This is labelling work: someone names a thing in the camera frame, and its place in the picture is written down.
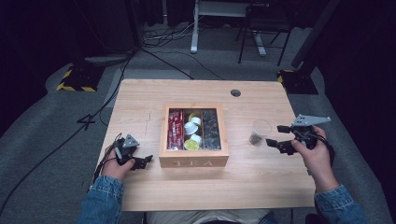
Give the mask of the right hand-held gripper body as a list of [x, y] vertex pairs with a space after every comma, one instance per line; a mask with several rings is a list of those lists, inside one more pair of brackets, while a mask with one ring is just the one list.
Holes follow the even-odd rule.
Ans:
[[297, 141], [301, 142], [308, 149], [313, 149], [316, 146], [317, 141], [328, 145], [328, 141], [314, 131], [314, 126], [330, 121], [330, 117], [317, 117], [300, 114], [291, 123], [290, 131], [295, 135], [295, 139]]

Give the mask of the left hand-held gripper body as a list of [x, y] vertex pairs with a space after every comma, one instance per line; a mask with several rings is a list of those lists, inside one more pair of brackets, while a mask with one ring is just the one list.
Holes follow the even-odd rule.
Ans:
[[135, 140], [130, 134], [125, 137], [117, 139], [113, 145], [116, 158], [119, 165], [125, 164], [133, 158], [134, 152], [137, 150], [139, 142]]

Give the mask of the clear plastic cup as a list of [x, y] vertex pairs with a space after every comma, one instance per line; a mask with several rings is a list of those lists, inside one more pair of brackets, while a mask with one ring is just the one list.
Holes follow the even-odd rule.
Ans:
[[253, 121], [250, 135], [259, 134], [263, 137], [262, 143], [258, 146], [260, 147], [265, 142], [265, 139], [271, 134], [271, 132], [272, 126], [268, 121], [264, 119], [257, 119]]

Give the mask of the dark tea bag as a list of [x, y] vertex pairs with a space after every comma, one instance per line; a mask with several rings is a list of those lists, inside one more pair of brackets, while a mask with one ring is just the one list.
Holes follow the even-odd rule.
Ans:
[[263, 137], [259, 134], [252, 134], [249, 137], [249, 142], [251, 145], [257, 147], [262, 143]]

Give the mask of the wooden tea box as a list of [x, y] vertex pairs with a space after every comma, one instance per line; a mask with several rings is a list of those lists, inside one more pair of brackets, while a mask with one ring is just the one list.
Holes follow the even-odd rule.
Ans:
[[[183, 148], [181, 150], [167, 148], [168, 118], [171, 109], [181, 109], [183, 113]], [[221, 149], [204, 149], [203, 114], [206, 110], [217, 112]], [[190, 113], [196, 113], [196, 117], [201, 119], [201, 125], [197, 125], [198, 131], [195, 133], [202, 137], [202, 143], [199, 144], [200, 148], [198, 150], [186, 150], [184, 148], [184, 142], [191, 137], [191, 135], [186, 135], [184, 130], [184, 125], [189, 122]], [[229, 159], [229, 148], [221, 104], [166, 104], [163, 108], [159, 159], [162, 168], [224, 167]]]

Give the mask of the person's left hand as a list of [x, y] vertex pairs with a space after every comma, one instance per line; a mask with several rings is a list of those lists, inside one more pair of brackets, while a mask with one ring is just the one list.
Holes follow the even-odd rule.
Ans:
[[119, 165], [116, 159], [116, 153], [112, 146], [106, 148], [108, 157], [104, 163], [101, 175], [110, 176], [118, 180], [123, 180], [127, 173], [132, 169], [135, 164], [134, 159], [125, 162], [123, 165]]

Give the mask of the person's right hand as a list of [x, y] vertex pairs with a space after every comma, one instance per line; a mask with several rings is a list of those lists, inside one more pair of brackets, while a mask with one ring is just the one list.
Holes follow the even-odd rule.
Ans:
[[297, 140], [292, 140], [291, 144], [302, 155], [305, 167], [315, 180], [331, 178], [330, 153], [322, 141], [318, 140], [312, 149]]

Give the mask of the bunch of red stick packets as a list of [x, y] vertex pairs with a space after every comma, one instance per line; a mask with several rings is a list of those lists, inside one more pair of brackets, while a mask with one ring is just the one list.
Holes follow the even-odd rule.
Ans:
[[168, 118], [167, 148], [183, 148], [183, 113], [181, 109], [171, 109]]

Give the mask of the yellow black striped stand base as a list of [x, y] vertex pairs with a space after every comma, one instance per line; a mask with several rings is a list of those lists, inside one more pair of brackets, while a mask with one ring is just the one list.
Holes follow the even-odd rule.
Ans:
[[282, 84], [287, 94], [318, 94], [312, 78], [302, 75], [298, 70], [279, 70], [276, 80]]
[[79, 68], [71, 65], [56, 90], [95, 92], [98, 90], [104, 71], [105, 68], [100, 66], [89, 65], [86, 68]]

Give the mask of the pile of dark tea bags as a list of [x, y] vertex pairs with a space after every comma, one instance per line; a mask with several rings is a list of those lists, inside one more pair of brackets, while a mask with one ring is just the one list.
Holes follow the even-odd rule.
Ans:
[[203, 114], [204, 149], [221, 149], [217, 112], [206, 110]]

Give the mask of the white desk leg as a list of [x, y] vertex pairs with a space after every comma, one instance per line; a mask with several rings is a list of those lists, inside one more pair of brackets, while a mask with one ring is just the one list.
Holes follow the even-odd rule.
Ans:
[[267, 55], [267, 53], [266, 53], [264, 44], [262, 43], [261, 34], [257, 33], [257, 32], [254, 32], [253, 33], [253, 38], [254, 38], [255, 44], [257, 46], [259, 55], [262, 56], [262, 57], [265, 57]]
[[193, 10], [193, 31], [191, 36], [191, 49], [190, 52], [195, 54], [198, 51], [198, 37], [199, 37], [199, 1], [194, 0]]

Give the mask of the dark slanted stand pole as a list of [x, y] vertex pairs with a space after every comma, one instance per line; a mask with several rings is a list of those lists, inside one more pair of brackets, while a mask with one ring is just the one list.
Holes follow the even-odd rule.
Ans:
[[298, 68], [305, 60], [339, 2], [340, 0], [306, 0], [302, 4], [295, 25], [298, 28], [310, 28], [310, 33], [294, 56], [292, 67]]

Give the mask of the black metal chair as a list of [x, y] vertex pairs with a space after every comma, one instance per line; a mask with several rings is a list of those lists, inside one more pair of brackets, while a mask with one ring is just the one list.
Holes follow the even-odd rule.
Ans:
[[245, 9], [245, 17], [238, 31], [235, 40], [242, 37], [241, 49], [239, 52], [238, 62], [241, 63], [245, 48], [247, 33], [252, 34], [273, 34], [275, 37], [271, 40], [269, 48], [280, 34], [285, 34], [284, 44], [280, 47], [281, 53], [277, 62], [280, 65], [285, 49], [288, 45], [292, 31], [291, 21], [287, 15], [286, 9], [278, 0], [250, 0]]

